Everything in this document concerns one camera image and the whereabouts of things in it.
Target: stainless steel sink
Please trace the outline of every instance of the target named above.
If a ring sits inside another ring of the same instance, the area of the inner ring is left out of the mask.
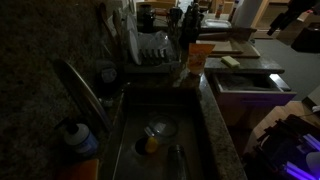
[[[194,89],[126,89],[99,171],[100,179],[168,179],[167,151],[175,144],[185,149],[192,179],[218,179],[197,97]],[[146,137],[144,128],[157,115],[175,121],[178,132],[155,153],[138,153],[136,144]]]

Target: drawer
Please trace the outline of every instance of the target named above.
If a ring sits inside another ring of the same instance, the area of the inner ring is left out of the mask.
[[[213,74],[216,100],[228,106],[283,106],[295,95],[284,92],[269,75]]]

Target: sponge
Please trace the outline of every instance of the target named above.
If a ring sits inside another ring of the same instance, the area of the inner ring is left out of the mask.
[[[221,62],[223,62],[225,65],[234,68],[234,67],[239,67],[240,63],[233,59],[231,56],[223,56],[221,57]]]

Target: backsplash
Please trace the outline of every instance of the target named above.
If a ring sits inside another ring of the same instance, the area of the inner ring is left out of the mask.
[[[54,126],[79,111],[50,60],[71,63],[93,83],[105,39],[98,1],[3,0],[0,5],[0,179],[54,179]]]

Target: sink drain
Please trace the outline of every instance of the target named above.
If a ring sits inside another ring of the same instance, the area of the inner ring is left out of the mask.
[[[142,137],[136,142],[135,149],[138,154],[140,154],[140,155],[147,155],[148,154],[145,149],[147,141],[148,141],[148,137]]]

